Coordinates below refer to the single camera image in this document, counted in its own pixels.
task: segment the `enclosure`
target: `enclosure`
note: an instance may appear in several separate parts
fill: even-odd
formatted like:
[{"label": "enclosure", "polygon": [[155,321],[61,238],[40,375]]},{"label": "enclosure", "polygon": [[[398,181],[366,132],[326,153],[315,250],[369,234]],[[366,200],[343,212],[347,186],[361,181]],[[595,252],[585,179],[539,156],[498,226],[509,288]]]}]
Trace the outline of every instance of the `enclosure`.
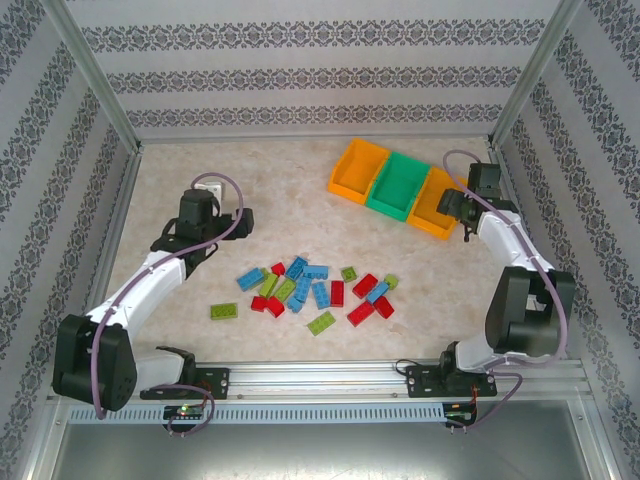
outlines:
[{"label": "enclosure", "polygon": [[[640,477],[639,10],[640,0],[2,2],[0,478]],[[336,167],[354,138],[377,146],[368,163]],[[508,367],[523,387],[464,437],[437,424],[441,404],[411,402],[393,369],[483,331],[502,272],[487,245],[433,212],[451,149],[500,166],[531,240],[576,281],[568,359]],[[465,179],[471,160],[451,161]],[[189,448],[163,436],[158,402],[136,398],[100,424],[50,385],[60,321],[131,277],[209,171],[238,182],[255,229],[221,242],[134,342],[231,369],[218,425]],[[237,205],[226,185],[223,211]],[[328,265],[329,280],[347,266],[397,275],[394,315],[354,328],[353,284],[318,336],[306,327],[315,306],[277,319],[251,310],[236,279],[298,255]],[[236,303],[238,318],[212,322],[220,303]],[[497,383],[498,400],[513,384]],[[236,465],[243,446],[247,470]]]}]

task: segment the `toy brick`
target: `toy brick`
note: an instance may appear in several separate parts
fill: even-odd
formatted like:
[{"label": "toy brick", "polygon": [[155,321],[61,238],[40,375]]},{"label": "toy brick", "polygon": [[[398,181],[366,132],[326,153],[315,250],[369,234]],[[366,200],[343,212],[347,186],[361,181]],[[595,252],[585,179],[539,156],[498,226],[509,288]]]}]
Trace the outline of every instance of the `toy brick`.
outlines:
[{"label": "toy brick", "polygon": [[300,310],[302,310],[302,305],[302,302],[300,302],[296,297],[291,297],[287,303],[287,307],[289,307],[293,313],[299,313]]},{"label": "toy brick", "polygon": [[373,290],[369,292],[367,295],[367,302],[373,304],[377,299],[379,299],[382,295],[387,293],[389,290],[389,285],[386,282],[380,282],[376,285]]},{"label": "toy brick", "polygon": [[302,276],[326,280],[329,278],[329,267],[325,267],[324,265],[307,265],[302,269]]},{"label": "toy brick", "polygon": [[275,273],[278,276],[284,275],[285,274],[285,268],[284,268],[284,265],[282,264],[282,262],[276,263],[273,267],[271,267],[271,273]]},{"label": "toy brick", "polygon": [[227,320],[229,318],[238,318],[237,303],[211,305],[211,320]]},{"label": "toy brick", "polygon": [[311,288],[311,278],[302,277],[298,280],[298,284],[296,285],[296,291],[293,296],[300,303],[304,304],[307,301],[307,296],[309,295],[309,289]]},{"label": "toy brick", "polygon": [[324,332],[331,325],[336,323],[336,319],[329,312],[324,312],[318,318],[316,318],[313,322],[309,323],[307,327],[313,333],[313,336],[316,337]]},{"label": "toy brick", "polygon": [[353,312],[347,315],[347,318],[352,323],[354,327],[357,327],[362,322],[364,322],[369,315],[371,315],[374,311],[373,305],[369,302],[364,302],[362,305],[359,305]]},{"label": "toy brick", "polygon": [[340,273],[342,274],[344,283],[353,282],[356,278],[358,278],[358,274],[353,267],[343,268],[342,270],[340,270]]},{"label": "toy brick", "polygon": [[269,310],[274,317],[278,318],[282,315],[282,312],[284,312],[284,305],[282,305],[282,302],[276,297],[269,297],[267,300],[267,310]]},{"label": "toy brick", "polygon": [[358,284],[353,287],[353,293],[358,298],[364,298],[378,284],[378,279],[368,273]]},{"label": "toy brick", "polygon": [[273,296],[284,303],[287,301],[287,298],[289,298],[289,295],[291,295],[295,289],[296,282],[294,282],[290,278],[285,278],[284,282],[282,282],[282,285],[278,287],[276,293],[274,293]]},{"label": "toy brick", "polygon": [[287,278],[290,278],[291,280],[297,280],[298,277],[302,275],[302,269],[306,267],[308,263],[309,262],[307,262],[304,258],[296,257],[296,259],[293,261],[293,263],[289,266],[289,268],[285,272],[285,275],[287,276]]},{"label": "toy brick", "polygon": [[380,316],[382,316],[382,318],[389,318],[395,311],[389,303],[389,300],[387,300],[387,297],[380,297],[373,304],[373,307],[380,314]]},{"label": "toy brick", "polygon": [[260,292],[258,293],[261,297],[269,298],[271,296],[271,292],[278,283],[278,276],[275,273],[270,273],[267,275],[267,279],[264,281]]},{"label": "toy brick", "polygon": [[384,283],[389,285],[389,290],[393,290],[398,286],[398,277],[392,274],[388,274],[386,277],[384,277]]},{"label": "toy brick", "polygon": [[240,289],[243,292],[246,292],[259,283],[262,283],[264,279],[264,274],[260,271],[260,269],[254,268],[249,273],[245,273],[243,276],[238,278],[236,282],[238,282],[238,285],[240,285]]},{"label": "toy brick", "polygon": [[318,310],[328,308],[329,305],[331,305],[329,294],[327,293],[327,287],[325,287],[324,282],[314,283],[313,285],[311,285],[311,290],[313,290],[313,296],[316,299]]},{"label": "toy brick", "polygon": [[340,280],[331,282],[331,306],[344,307],[344,282]]},{"label": "toy brick", "polygon": [[255,310],[256,312],[264,312],[264,309],[267,308],[267,299],[264,297],[253,297],[251,300],[251,310]]}]

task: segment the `plastic bin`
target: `plastic bin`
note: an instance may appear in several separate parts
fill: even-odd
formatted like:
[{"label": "plastic bin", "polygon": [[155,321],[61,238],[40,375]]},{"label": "plastic bin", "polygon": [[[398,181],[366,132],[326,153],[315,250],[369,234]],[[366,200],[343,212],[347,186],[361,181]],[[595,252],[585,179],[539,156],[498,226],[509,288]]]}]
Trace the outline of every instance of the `plastic bin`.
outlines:
[{"label": "plastic bin", "polygon": [[404,222],[430,166],[393,152],[375,181],[367,207]]},{"label": "plastic bin", "polygon": [[[458,177],[458,180],[465,185],[467,184],[466,180],[461,177]],[[436,208],[438,208],[442,194],[449,188],[460,190],[447,172],[437,167],[431,167],[418,194],[418,199],[407,217],[407,223],[442,240],[447,240],[456,226],[456,219],[438,213]]]},{"label": "plastic bin", "polygon": [[364,205],[391,151],[354,138],[329,179],[329,191]]}]

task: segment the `blue lego brick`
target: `blue lego brick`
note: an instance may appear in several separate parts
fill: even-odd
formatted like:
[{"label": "blue lego brick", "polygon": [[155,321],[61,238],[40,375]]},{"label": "blue lego brick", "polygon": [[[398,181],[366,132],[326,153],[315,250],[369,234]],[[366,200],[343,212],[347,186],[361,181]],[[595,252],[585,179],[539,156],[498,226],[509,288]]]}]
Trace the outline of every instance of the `blue lego brick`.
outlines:
[{"label": "blue lego brick", "polygon": [[367,295],[367,302],[373,304],[382,295],[387,293],[387,290],[389,290],[389,284],[387,282],[378,283],[378,285],[373,287],[373,290],[369,292],[369,295]]},{"label": "blue lego brick", "polygon": [[302,269],[302,276],[326,280],[329,278],[329,267],[322,265],[307,265]]},{"label": "blue lego brick", "polygon": [[293,263],[287,268],[285,277],[290,278],[291,280],[297,280],[300,275],[302,275],[302,269],[307,266],[307,262],[302,257],[296,257]]},{"label": "blue lego brick", "polygon": [[298,280],[296,284],[296,291],[293,292],[293,298],[298,300],[300,303],[304,303],[307,301],[307,296],[309,295],[309,289],[311,288],[311,278],[302,277]]},{"label": "blue lego brick", "polygon": [[289,307],[293,313],[298,313],[302,310],[302,302],[296,297],[291,297],[287,302],[287,307]]},{"label": "blue lego brick", "polygon": [[259,268],[254,268],[249,273],[244,274],[236,280],[243,292],[252,289],[262,281],[264,281],[264,274]]},{"label": "blue lego brick", "polygon": [[316,305],[318,305],[318,310],[328,308],[329,305],[331,305],[331,299],[329,298],[327,287],[324,285],[324,282],[314,283],[313,285],[311,285],[311,290],[313,290],[313,296],[316,298]]}]

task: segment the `green tray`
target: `green tray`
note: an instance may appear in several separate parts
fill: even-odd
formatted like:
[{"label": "green tray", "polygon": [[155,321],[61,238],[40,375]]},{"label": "green tray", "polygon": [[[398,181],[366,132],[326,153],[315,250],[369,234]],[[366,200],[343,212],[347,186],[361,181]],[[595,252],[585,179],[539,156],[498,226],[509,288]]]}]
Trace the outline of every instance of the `green tray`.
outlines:
[{"label": "green tray", "polygon": [[367,207],[404,222],[429,168],[426,163],[392,152],[371,189]]}]

